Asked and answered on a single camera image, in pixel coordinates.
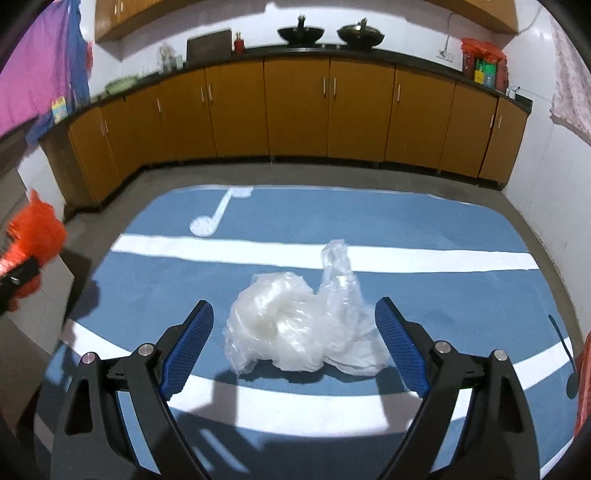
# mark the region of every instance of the white stripe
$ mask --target white stripe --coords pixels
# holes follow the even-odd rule
[[[544,478],[548,472],[550,472],[550,470],[552,470],[552,468],[554,467],[554,465],[556,465],[558,463],[558,460],[560,460],[562,458],[562,456],[564,455],[564,453],[569,449],[570,444],[573,443],[574,437],[571,438],[566,445],[564,445],[559,451],[558,453],[556,453],[556,455],[554,455],[549,461],[548,463],[546,463],[541,469],[540,469],[540,478]]]
[[[322,268],[324,245],[279,244],[244,240],[121,235],[111,247],[149,257],[182,258],[197,262]],[[435,273],[536,270],[530,254],[473,250],[349,246],[351,266],[357,272]]]
[[[49,429],[49,427],[45,424],[45,422],[43,422],[41,417],[39,417],[38,415],[35,415],[34,427],[35,427],[35,434],[37,435],[39,440],[42,442],[42,444],[45,446],[47,451],[49,453],[51,453],[51,450],[53,449],[53,438],[54,438],[53,432]],[[546,463],[540,469],[540,478],[544,478],[548,474],[548,472],[550,472],[550,470],[552,470],[554,465],[556,465],[556,463],[558,463],[558,460],[560,460],[562,458],[562,456],[564,455],[564,453],[566,452],[566,450],[568,450],[568,448],[570,447],[570,444],[573,443],[573,440],[574,440],[574,438],[571,438],[569,440],[569,442],[566,445],[564,445],[558,451],[558,453],[556,453],[556,455],[554,455],[548,461],[548,463]]]
[[[93,351],[103,359],[129,355],[79,323],[68,320],[62,340],[78,355]],[[570,339],[567,347],[572,349]],[[515,364],[524,390],[569,361],[562,344]],[[229,385],[194,375],[169,405],[239,428],[303,437],[352,437],[404,432],[421,400],[414,393],[339,396],[300,395]],[[470,391],[458,396],[452,420],[466,416]]]

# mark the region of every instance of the blue gripper pad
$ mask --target blue gripper pad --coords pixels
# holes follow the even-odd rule
[[[205,303],[164,361],[160,394],[167,401],[179,393],[213,329],[213,307]]]
[[[375,324],[404,384],[423,398],[431,389],[425,372],[425,360],[384,299],[375,306]]]

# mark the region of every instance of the purple cloth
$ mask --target purple cloth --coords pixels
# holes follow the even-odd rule
[[[67,96],[70,2],[55,1],[37,17],[0,72],[0,137]]]

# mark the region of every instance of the tiled wall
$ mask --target tiled wall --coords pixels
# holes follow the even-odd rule
[[[539,3],[519,0],[517,5],[519,27],[525,28]],[[586,335],[591,330],[591,147],[550,118],[556,84],[550,14],[542,9],[534,25],[505,52],[511,83],[522,87],[534,107],[504,193],[554,261]]]

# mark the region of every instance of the blue rug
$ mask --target blue rug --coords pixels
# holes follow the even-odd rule
[[[204,216],[210,219],[195,222]],[[285,373],[260,362],[237,378],[223,354],[230,306],[252,276],[293,271],[317,288],[319,252],[332,239],[350,245],[367,303],[390,296],[434,339],[465,353],[509,354],[530,405],[541,466],[569,442],[577,405],[565,393],[570,365],[548,314],[564,336],[566,328],[503,216],[423,194],[311,187],[232,194],[210,186],[154,200],[93,275],[46,372],[35,423],[38,464],[48,472],[51,432],[81,354],[93,349],[107,358],[155,342],[205,299],[215,311],[212,335],[169,405],[212,478],[375,479],[419,403],[394,364],[375,378],[358,378],[330,366]],[[155,469],[129,397],[120,399],[138,458]],[[456,411],[435,468],[452,457],[463,425],[463,410]]]

